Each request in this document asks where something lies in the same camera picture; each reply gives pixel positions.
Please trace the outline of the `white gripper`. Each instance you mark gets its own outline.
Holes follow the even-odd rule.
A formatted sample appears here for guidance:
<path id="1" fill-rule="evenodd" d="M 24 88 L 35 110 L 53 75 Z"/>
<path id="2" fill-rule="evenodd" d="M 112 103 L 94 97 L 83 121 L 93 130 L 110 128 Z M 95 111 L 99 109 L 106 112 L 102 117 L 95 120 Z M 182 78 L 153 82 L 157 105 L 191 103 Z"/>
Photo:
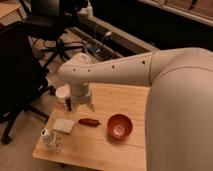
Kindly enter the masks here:
<path id="1" fill-rule="evenodd" d="M 71 84 L 71 99 L 65 99 L 68 111 L 72 111 L 72 106 L 77 108 L 79 105 L 87 105 L 87 107 L 95 112 L 95 107 L 92 103 L 92 91 L 88 83 Z"/>

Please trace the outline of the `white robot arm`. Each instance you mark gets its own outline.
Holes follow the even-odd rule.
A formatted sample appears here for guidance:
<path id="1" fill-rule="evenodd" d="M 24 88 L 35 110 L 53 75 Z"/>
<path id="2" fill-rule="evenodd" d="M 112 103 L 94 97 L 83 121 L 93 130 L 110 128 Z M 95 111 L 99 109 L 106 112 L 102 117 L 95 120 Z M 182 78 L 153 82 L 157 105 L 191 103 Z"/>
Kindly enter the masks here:
<path id="1" fill-rule="evenodd" d="M 147 171 L 213 171 L 212 51 L 159 50 L 99 63 L 78 53 L 59 77 L 80 99 L 90 83 L 147 87 Z"/>

